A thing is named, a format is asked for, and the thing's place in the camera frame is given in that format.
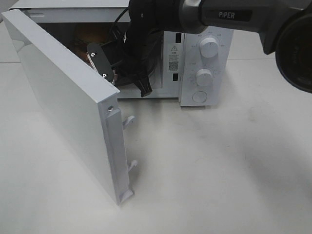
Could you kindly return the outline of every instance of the open microwave door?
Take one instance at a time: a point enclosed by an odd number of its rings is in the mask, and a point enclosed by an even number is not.
[[[3,13],[36,99],[47,118],[117,203],[129,190],[119,90],[20,10]]]

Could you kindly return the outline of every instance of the qr code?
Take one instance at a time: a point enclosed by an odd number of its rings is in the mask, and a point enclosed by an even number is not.
[[[178,61],[169,62],[169,70],[170,70],[170,71],[172,71],[172,70],[177,70],[178,65],[179,65],[179,62],[178,62]]]

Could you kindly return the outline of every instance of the white microwave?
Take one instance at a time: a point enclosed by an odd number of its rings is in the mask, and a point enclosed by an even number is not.
[[[133,84],[115,87],[68,47],[80,23],[112,23],[128,1],[19,0],[3,20],[37,101],[107,193],[121,203],[133,192],[119,98],[141,98]],[[124,15],[120,27],[127,25]],[[145,98],[178,98],[181,106],[215,105],[233,30],[199,35],[164,32]]]

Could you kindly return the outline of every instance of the white knob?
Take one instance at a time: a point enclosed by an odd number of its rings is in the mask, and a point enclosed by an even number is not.
[[[213,74],[208,69],[201,69],[195,74],[196,83],[199,86],[206,87],[213,82]]]
[[[212,58],[219,52],[219,42],[215,38],[205,38],[199,44],[200,53],[205,58]]]

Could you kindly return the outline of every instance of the black cable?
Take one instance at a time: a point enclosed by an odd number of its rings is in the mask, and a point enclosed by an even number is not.
[[[129,7],[127,7],[126,9],[124,9],[120,15],[117,17],[117,19],[115,20],[115,22],[113,23],[113,25],[111,26],[108,35],[110,36],[112,34],[113,28],[116,26],[117,22],[120,20],[120,18],[128,11]]]

